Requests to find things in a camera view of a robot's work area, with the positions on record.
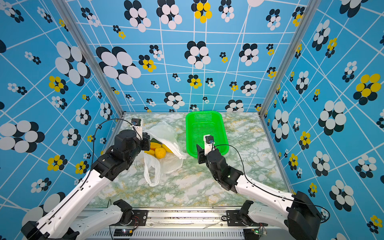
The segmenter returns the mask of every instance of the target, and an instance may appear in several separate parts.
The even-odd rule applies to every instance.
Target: table
[[[160,121],[171,125],[178,134],[178,143],[187,153],[185,143],[185,116],[187,113],[127,113],[125,119],[141,118],[149,129]],[[280,175],[272,150],[257,113],[221,113],[228,143],[235,146],[242,156],[247,176],[273,188],[288,191]],[[124,122],[121,130],[130,129]],[[240,158],[230,147],[227,164],[243,171]],[[133,207],[180,206],[241,206],[253,200],[241,194],[224,190],[212,177],[205,164],[188,155],[183,166],[167,174],[159,185],[150,187],[144,179],[144,160],[139,156],[129,170],[124,170],[106,186],[88,207],[106,207],[123,199]]]

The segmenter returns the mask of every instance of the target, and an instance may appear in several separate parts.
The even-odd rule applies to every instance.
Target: blue patterned wallpaper
[[[20,240],[23,219],[84,177],[116,112],[50,0],[0,10],[0,239]]]
[[[383,14],[322,0],[262,116],[291,188],[331,213],[320,240],[384,239]]]
[[[125,111],[256,111],[308,0],[69,0]]]

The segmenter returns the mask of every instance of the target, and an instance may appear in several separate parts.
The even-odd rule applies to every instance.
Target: black cable
[[[109,202],[111,202],[111,205],[112,205],[112,201],[111,201],[111,199],[109,199],[109,200],[108,200],[108,203],[107,203],[107,208],[108,208],[108,206],[109,206]],[[111,235],[111,239],[114,240],[113,237],[112,237],[111,225],[109,225],[109,234]]]
[[[91,161],[91,168],[89,169],[89,171],[88,172],[91,172],[92,171],[92,167],[93,167],[93,157],[94,157],[94,151],[95,151],[95,140],[96,140],[96,133],[97,133],[97,130],[99,130],[99,128],[100,128],[100,126],[103,124],[103,123],[105,123],[105,122],[108,122],[108,121],[111,121],[111,120],[123,120],[123,121],[126,121],[127,123],[129,123],[130,125],[131,125],[131,127],[133,128],[133,130],[135,130],[135,132],[136,132],[136,134],[137,135],[139,135],[139,133],[136,131],[136,128],[135,128],[135,126],[131,123],[131,122],[129,122],[129,121],[127,121],[127,120],[125,120],[125,119],[122,119],[122,118],[111,118],[111,119],[108,119],[108,120],[105,120],[104,122],[102,122],[97,128],[96,128],[96,131],[95,131],[95,134],[93,135],[93,137],[95,138],[94,139],[94,141],[93,141],[93,146],[92,146],[92,161]],[[80,188],[82,188],[83,187],[83,185],[87,182],[87,179],[88,179],[88,177],[89,177],[89,175],[90,175],[90,173],[88,173],[88,175],[87,175],[87,177],[84,179],[84,183],[80,186]],[[69,198],[68,198],[68,200],[63,204],[63,205],[61,205],[61,207],[59,207],[59,209],[50,217],[50,218],[48,218],[48,220],[51,220],[51,218],[53,218],[54,216],[55,216],[55,214],[58,212],[58,211],[60,211],[60,209],[73,197],[73,196],[75,196],[75,194],[78,192],[79,190],[76,190],[75,192],[74,192],[74,194],[72,194],[72,196],[70,196]],[[38,231],[40,231],[40,229],[41,228],[43,228],[43,226],[45,226],[45,224],[46,224],[46,222],[36,231],[36,232],[34,232],[27,240],[30,240],[32,237],[33,237],[33,235],[35,235],[35,233],[37,233]]]
[[[289,200],[289,201],[292,201],[292,202],[297,202],[297,203],[300,203],[300,204],[305,204],[305,205],[309,205],[309,206],[315,206],[315,207],[322,208],[322,209],[324,209],[324,210],[327,211],[327,213],[328,213],[328,218],[327,218],[326,220],[324,220],[323,222],[320,222],[320,223],[325,223],[326,221],[328,221],[328,219],[330,218],[331,214],[329,213],[329,211],[328,211],[326,208],[324,208],[324,207],[322,207],[322,206],[319,206],[319,205],[314,205],[314,204],[308,204],[308,203],[304,203],[304,202],[299,202],[299,201],[296,201],[296,200],[292,200],[292,199],[288,199],[288,198],[285,198],[285,197],[281,197],[281,196],[275,195],[275,194],[270,193],[270,192],[268,192],[268,191],[262,189],[261,187],[255,185],[253,182],[249,181],[249,179],[247,178],[247,175],[245,174],[244,163],[243,163],[243,160],[241,159],[241,156],[240,156],[240,153],[238,152],[238,150],[237,150],[234,146],[229,145],[229,144],[220,144],[220,145],[216,145],[215,147],[218,147],[218,146],[224,146],[224,145],[225,145],[225,146],[233,147],[233,148],[236,150],[237,154],[238,154],[239,157],[240,157],[241,164],[243,165],[243,172],[244,172],[245,179],[246,179],[248,182],[250,182],[253,186],[255,186],[255,187],[257,187],[257,188],[263,190],[264,192],[266,192],[266,193],[268,193],[268,194],[271,194],[272,196],[275,196],[275,197],[279,197],[279,198],[282,198],[282,199],[285,199],[285,200]]]

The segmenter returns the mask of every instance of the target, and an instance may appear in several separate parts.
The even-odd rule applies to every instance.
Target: marble pattern surface
[[[178,142],[185,153],[185,116],[187,113],[129,113],[125,119],[141,118],[144,129],[149,129],[160,121],[171,125],[178,134]],[[273,188],[287,191],[274,160],[257,113],[221,113],[228,143],[236,147],[242,156],[245,172]],[[128,129],[123,123],[121,130]],[[226,155],[227,164],[243,171],[240,158],[230,147]],[[172,207],[172,206],[241,206],[246,200],[253,200],[241,194],[224,190],[212,177],[205,164],[188,155],[183,166],[171,174],[164,174],[159,185],[150,187],[144,179],[144,160],[140,155],[129,170],[106,186],[88,207],[106,207],[123,199],[133,207]]]

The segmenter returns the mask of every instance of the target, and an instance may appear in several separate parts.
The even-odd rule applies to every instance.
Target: yellow fruit
[[[161,147],[161,144],[157,142],[151,142],[151,149],[155,150],[157,147]]]
[[[145,153],[151,154],[152,156],[155,156],[155,150],[149,150],[149,151],[144,151]]]
[[[167,152],[170,152],[170,153],[173,153],[167,146],[165,146],[164,144],[162,145],[162,147],[167,151]]]
[[[165,156],[166,156],[166,150],[164,149],[164,148],[162,148],[162,147],[157,147],[156,149],[155,149],[155,156],[157,157],[157,158],[164,158]]]

